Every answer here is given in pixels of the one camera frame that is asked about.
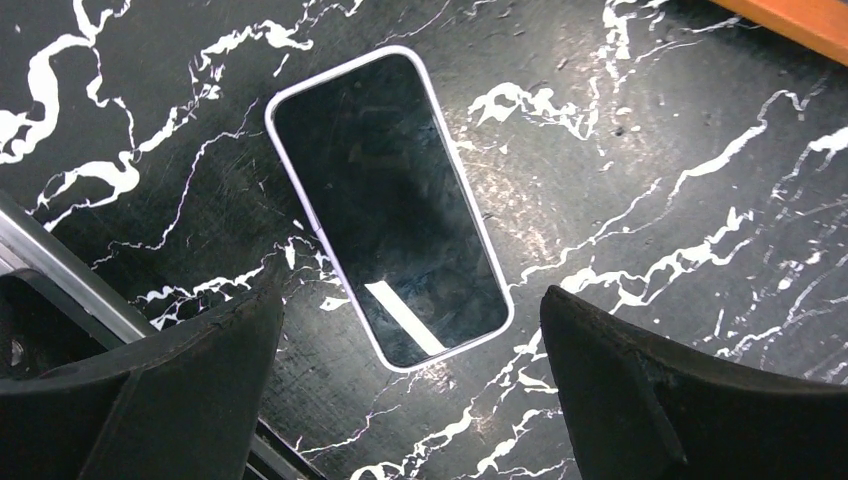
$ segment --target black phone screen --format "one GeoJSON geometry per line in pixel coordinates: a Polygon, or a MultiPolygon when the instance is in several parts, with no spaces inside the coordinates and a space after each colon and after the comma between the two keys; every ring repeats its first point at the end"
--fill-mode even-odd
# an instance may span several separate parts
{"type": "Polygon", "coordinates": [[[415,65],[391,54],[283,100],[273,117],[365,320],[398,367],[508,317],[432,108],[415,65]]]}

